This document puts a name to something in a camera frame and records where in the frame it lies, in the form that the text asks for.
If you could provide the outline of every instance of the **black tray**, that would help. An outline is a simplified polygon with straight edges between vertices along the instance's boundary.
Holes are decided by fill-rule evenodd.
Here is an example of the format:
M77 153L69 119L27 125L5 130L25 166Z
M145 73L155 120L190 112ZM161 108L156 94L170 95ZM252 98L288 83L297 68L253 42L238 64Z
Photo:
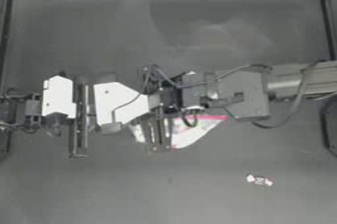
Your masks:
M149 63L174 75L334 59L333 13L330 0L4 0L1 91L39 92L60 70L88 79L117 72L136 88ZM152 156L128 131L91 136L84 160L67 158L65 138L15 133L0 222L332 222L336 159L318 108L304 103L268 131L226 121L189 148ZM249 173L274 185L246 184Z

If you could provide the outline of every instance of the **white bracket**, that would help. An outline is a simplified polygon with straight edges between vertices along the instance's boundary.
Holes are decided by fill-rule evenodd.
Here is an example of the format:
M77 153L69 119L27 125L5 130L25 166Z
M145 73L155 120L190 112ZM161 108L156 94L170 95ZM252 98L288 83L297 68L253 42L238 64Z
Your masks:
M116 122L125 124L151 111L148 96L140 95L139 92L119 82L93 85L93 91L99 125L115 122L112 120L113 115ZM125 104L128 106L115 111L117 107Z
M73 99L73 83L69 79L55 76L44 82L43 116L55 112L76 118L76 103Z

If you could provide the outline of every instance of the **cable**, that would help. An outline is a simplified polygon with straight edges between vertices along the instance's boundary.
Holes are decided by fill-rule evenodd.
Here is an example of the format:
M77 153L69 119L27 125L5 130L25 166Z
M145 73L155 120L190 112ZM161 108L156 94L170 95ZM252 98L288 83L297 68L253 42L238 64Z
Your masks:
M28 128L24 124L11 124L3 120L0 120L0 126L9 128L11 130L20 130L25 133L33 134L37 132L37 128Z
M324 95L324 96L321 96L321 97L318 97L318 98L312 98L312 99L309 99L309 100L312 100L312 101L322 101L322 100L328 100L328 99L330 99L332 97L334 97L337 95L337 92L333 92L333 93L330 93L330 94L328 94L328 95Z
M137 94L137 96L136 96L129 102L127 102L125 104L123 104L121 106L119 106L119 107L112 111L112 113L113 113L116 110L119 110L119 109L127 107L128 105L131 105L132 103L135 103L135 102L139 100L139 98L141 97L143 93L145 92L147 85L148 85L149 79L151 79L151 75L152 75L152 68L148 70L148 74L147 74L147 77L145 77L145 81L144 81L144 85L143 85L143 88L141 88L141 92Z
M181 117L181 119L182 119L184 124L185 124L188 127L196 127L196 126L197 126L197 123L198 123L198 121L197 121L197 116L196 116L196 112L193 112L193 123L189 122L189 120L186 119L185 116L186 116L186 112L182 112L181 115L180 115L180 117Z
M252 124L256 127L262 128L262 129L273 129L273 128L277 128L280 126L284 126L288 123L288 121L290 120L292 116L294 115L294 113L297 112L297 109L300 107L301 98L302 98L305 90L306 90L308 81L309 81L314 66L318 62L320 61L316 61L314 63L310 63L308 65L308 67L304 69L302 77L301 77L301 81L300 81L300 85L298 85L298 90L297 90L297 95L296 95L296 98L293 100L293 103L292 103L292 106L290 106L290 109L289 109L289 114L288 114L286 118L274 125L265 125L265 124L260 124L258 122L253 121Z
M264 68L269 68L269 69L272 68L270 66L268 66L265 64L248 64L248 65L242 65L242 66L240 66L237 68L233 68L232 70L228 70L228 71L222 72L220 75L214 76L212 79L208 79L206 81L198 81L198 82L194 82L194 83L186 84L186 85L177 85L177 83L168 77L168 75L164 72L163 68L159 65L153 65L153 68L161 74L161 76L164 77L164 79L178 89L184 89L184 88L205 85L208 82L217 81L218 79L229 76L234 72L237 72L240 70L244 70L244 69L248 69L248 68L252 68L252 67L264 67Z

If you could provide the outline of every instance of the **black metal bracket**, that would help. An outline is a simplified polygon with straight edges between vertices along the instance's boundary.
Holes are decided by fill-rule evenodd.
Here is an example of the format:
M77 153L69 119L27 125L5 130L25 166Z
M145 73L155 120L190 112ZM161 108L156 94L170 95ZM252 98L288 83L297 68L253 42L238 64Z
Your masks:
M83 158L88 155L88 128L91 123L88 86L75 84L73 97L76 100L76 119L69 126L68 154L69 157Z
M140 125L149 152L159 153L170 150L172 118L152 112L140 117Z

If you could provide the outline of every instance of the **plastic bag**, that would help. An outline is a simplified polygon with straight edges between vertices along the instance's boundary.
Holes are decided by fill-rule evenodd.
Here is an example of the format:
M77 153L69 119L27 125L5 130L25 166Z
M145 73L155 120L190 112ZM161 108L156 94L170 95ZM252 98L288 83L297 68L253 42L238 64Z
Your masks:
M185 148L193 144L206 132L217 126L220 122L226 119L226 115L197 115L197 125L194 127L188 127L180 117L173 119L173 129L172 129L172 149ZM193 115L185 117L188 120L193 121ZM129 125L136 141L145 143L145 138L141 130L141 125Z

